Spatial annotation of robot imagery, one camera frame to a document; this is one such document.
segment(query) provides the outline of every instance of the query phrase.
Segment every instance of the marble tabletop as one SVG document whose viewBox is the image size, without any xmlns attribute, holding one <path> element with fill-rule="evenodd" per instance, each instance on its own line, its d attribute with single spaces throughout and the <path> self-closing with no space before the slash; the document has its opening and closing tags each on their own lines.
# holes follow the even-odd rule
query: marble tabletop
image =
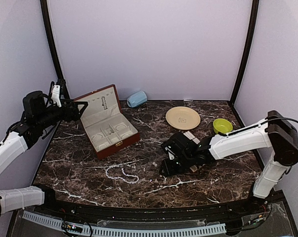
<svg viewBox="0 0 298 237">
<path fill-rule="evenodd" d="M 199 139 L 213 134 L 216 118 L 240 127 L 224 101 L 148 101 L 135 109 L 122 101 L 123 114 L 140 132 L 139 142 L 99 161 L 81 122 L 62 122 L 34 183 L 52 187 L 58 200 L 109 207 L 170 208 L 245 199 L 261 172 L 252 152 L 203 166 L 198 175 L 159 175 L 167 158 L 161 143 L 177 132 L 165 114 L 176 106 L 199 113 L 201 123 L 191 130 Z"/>
</svg>

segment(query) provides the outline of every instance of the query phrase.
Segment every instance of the plate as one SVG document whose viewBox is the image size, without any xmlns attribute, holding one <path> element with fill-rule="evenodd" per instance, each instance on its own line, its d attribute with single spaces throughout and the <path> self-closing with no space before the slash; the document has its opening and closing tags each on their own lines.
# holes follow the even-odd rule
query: plate
<svg viewBox="0 0 298 237">
<path fill-rule="evenodd" d="M 174 107 L 166 114 L 167 122 L 179 130 L 190 130 L 200 123 L 199 114 L 189 107 Z"/>
</svg>

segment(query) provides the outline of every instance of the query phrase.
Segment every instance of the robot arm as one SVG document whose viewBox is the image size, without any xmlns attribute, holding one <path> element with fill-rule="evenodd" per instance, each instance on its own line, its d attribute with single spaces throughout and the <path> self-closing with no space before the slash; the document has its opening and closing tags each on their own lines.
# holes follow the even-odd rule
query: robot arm
<svg viewBox="0 0 298 237">
<path fill-rule="evenodd" d="M 62 88 L 65 88 L 64 81 L 57 85 L 52 82 L 49 96 L 41 91 L 34 91 L 23 99 L 24 112 L 21 120 L 8 129 L 6 137 L 0 143 L 0 174 L 18 156 L 30 149 L 47 128 L 56 126 L 62 120 L 80 119 L 88 103 L 61 99 Z M 54 191 L 42 185 L 0 190 L 0 215 L 26 206 L 42 205 L 47 203 L 50 197 L 55 198 Z"/>
<path fill-rule="evenodd" d="M 297 130 L 277 111 L 248 127 L 199 141 L 190 132 L 174 134 L 162 144 L 169 159 L 160 174 L 171 176 L 196 170 L 233 154 L 258 148 L 273 148 L 272 156 L 253 187 L 253 196 L 266 198 L 284 173 L 298 162 Z"/>
</svg>

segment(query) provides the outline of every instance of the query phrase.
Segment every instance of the white wall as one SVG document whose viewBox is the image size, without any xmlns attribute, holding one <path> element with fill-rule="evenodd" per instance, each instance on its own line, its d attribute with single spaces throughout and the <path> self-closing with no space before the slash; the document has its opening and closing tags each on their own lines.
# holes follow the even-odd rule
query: white wall
<svg viewBox="0 0 298 237">
<path fill-rule="evenodd" d="M 45 36 L 40 1 L 0 0 L 0 141 L 7 128 L 19 121 L 22 99 L 56 80 Z M 0 189 L 30 185 L 48 138 L 16 159 L 0 176 Z M 5 236 L 10 213 L 0 218 L 0 237 Z"/>
<path fill-rule="evenodd" d="M 251 0 L 49 1 L 68 88 L 116 84 L 121 99 L 229 100 Z"/>
<path fill-rule="evenodd" d="M 270 110 L 298 119 L 298 0 L 260 1 L 236 108 L 247 125 Z M 261 154 L 266 160 L 268 152 Z M 277 188 L 284 190 L 298 226 L 298 164 Z"/>
</svg>

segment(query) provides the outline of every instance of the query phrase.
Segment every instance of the blue cup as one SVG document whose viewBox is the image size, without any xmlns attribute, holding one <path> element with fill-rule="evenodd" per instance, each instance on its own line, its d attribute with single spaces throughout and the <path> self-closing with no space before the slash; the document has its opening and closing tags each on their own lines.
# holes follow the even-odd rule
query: blue cup
<svg viewBox="0 0 298 237">
<path fill-rule="evenodd" d="M 133 95 L 129 96 L 129 98 L 127 99 L 127 104 L 129 107 L 134 108 L 134 107 L 144 104 L 147 101 L 148 101 L 148 97 L 144 93 L 144 91 L 139 91 L 139 92 L 134 93 Z"/>
</svg>

